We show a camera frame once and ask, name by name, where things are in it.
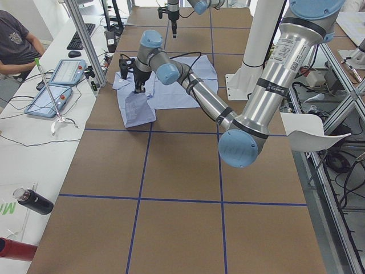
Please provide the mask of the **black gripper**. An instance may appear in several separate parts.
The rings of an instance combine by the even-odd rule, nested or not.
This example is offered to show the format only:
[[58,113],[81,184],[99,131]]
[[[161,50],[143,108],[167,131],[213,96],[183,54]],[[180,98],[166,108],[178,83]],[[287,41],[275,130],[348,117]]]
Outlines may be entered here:
[[144,84],[151,76],[151,71],[142,71],[139,68],[133,69],[134,81],[135,81],[135,89],[134,93],[139,94],[145,92]]
[[179,3],[178,2],[168,2],[167,3],[167,12],[168,18],[172,21],[172,36],[173,38],[177,38],[177,20],[179,19]]

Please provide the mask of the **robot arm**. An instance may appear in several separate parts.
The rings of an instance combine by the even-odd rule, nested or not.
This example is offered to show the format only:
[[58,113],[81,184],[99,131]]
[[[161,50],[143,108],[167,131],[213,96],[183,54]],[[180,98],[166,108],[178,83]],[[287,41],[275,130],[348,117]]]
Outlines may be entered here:
[[[188,0],[188,3],[193,9],[192,14],[195,12],[201,15],[209,8],[219,10],[225,3],[225,0]],[[163,14],[168,15],[168,19],[171,22],[172,37],[174,39],[177,38],[177,21],[180,17],[189,17],[189,15],[186,17],[180,15],[180,2],[178,0],[168,0],[163,7],[158,8],[158,14],[160,19],[163,17]]]
[[164,85],[178,83],[203,111],[225,129],[218,151],[230,166],[244,168],[260,154],[269,136],[269,123],[313,45],[334,35],[343,1],[291,1],[279,24],[281,36],[241,114],[236,114],[186,64],[162,49],[162,36],[143,32],[133,64],[135,92],[142,92],[152,73]]

